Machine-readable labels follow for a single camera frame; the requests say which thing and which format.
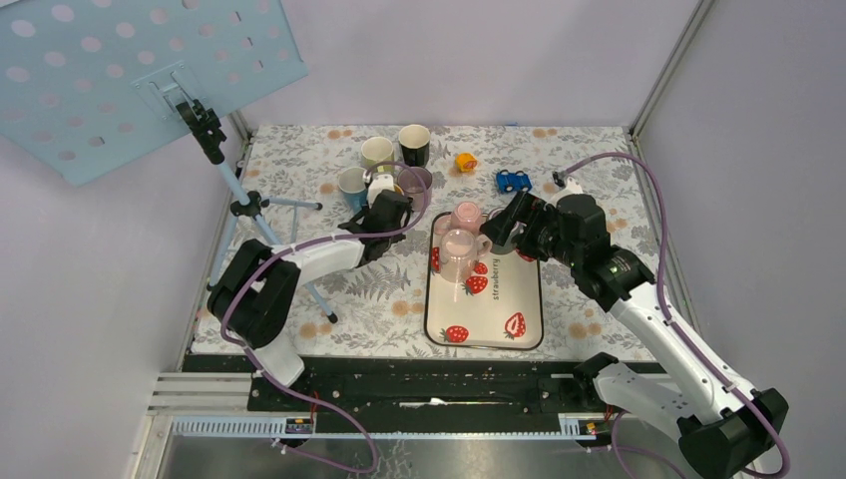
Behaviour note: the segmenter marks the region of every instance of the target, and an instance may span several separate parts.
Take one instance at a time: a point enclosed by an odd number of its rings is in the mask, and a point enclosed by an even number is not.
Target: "white wall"
[[[0,137],[0,477],[124,473],[225,195],[191,138],[75,189]]]
[[[790,403],[790,477],[843,475],[843,25],[842,0],[717,2],[642,138],[706,339]]]
[[[696,0],[283,0],[309,75],[253,124],[628,125]]]

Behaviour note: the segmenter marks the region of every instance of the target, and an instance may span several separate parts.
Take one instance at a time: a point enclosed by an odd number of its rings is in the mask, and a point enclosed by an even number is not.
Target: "yellow toy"
[[[455,166],[461,173],[472,172],[477,165],[479,165],[479,162],[470,153],[462,153],[455,157]]]

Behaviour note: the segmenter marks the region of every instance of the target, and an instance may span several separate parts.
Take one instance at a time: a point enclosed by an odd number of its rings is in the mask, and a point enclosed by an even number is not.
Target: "tray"
[[[438,215],[435,222],[445,215],[449,213]],[[432,222],[430,251],[441,240],[434,233],[434,225]],[[426,335],[445,346],[520,350],[538,347],[544,339],[538,262],[526,261],[514,251],[488,253],[480,262],[488,271],[473,276],[486,277],[488,284],[471,294],[464,284],[447,281],[436,273],[429,260],[423,319]]]

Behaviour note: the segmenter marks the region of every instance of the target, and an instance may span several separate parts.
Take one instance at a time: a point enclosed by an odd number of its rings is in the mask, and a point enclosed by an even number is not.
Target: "strawberry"
[[[430,263],[432,264],[432,274],[441,271],[441,249],[437,246],[432,248]]]
[[[464,326],[450,326],[446,330],[441,329],[441,339],[444,342],[464,342],[470,336],[470,331]]]
[[[488,279],[484,276],[470,276],[464,281],[464,292],[470,294],[479,294],[485,287],[488,286]]]
[[[523,334],[526,334],[526,318],[521,312],[515,312],[505,321],[505,337],[514,340],[515,337]]]

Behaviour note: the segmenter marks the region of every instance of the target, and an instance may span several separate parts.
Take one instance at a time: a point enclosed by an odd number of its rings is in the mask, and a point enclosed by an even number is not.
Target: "floral tablecloth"
[[[322,211],[299,209],[297,240],[325,236],[352,216],[336,187],[338,174],[360,165],[359,148],[368,138],[396,143],[396,126],[262,126],[245,166],[244,186],[263,196],[323,203]],[[330,324],[310,294],[296,294],[283,334],[300,354],[371,357],[458,357],[536,360],[583,360],[606,351],[623,360],[653,360],[640,341],[579,293],[567,269],[551,261],[541,268],[545,332],[530,351],[447,347],[423,332],[428,236],[432,219],[462,201],[489,211],[505,206],[512,195],[497,193],[494,175],[523,170],[533,194],[548,199],[558,187],[552,172],[586,156],[627,152],[621,128],[430,127],[428,169],[434,177],[432,204],[425,218],[379,261],[350,272],[324,276],[317,290],[340,317]],[[401,159],[399,148],[396,157]],[[455,155],[473,153],[480,161],[472,174],[461,174]],[[577,172],[586,193],[607,212],[612,239],[657,266],[655,236],[646,218],[634,168],[622,160],[604,160]],[[270,206],[265,215],[281,238],[290,234],[292,209]],[[231,247],[260,238],[251,222],[241,220]],[[201,308],[193,353],[240,353],[220,339],[219,322]]]

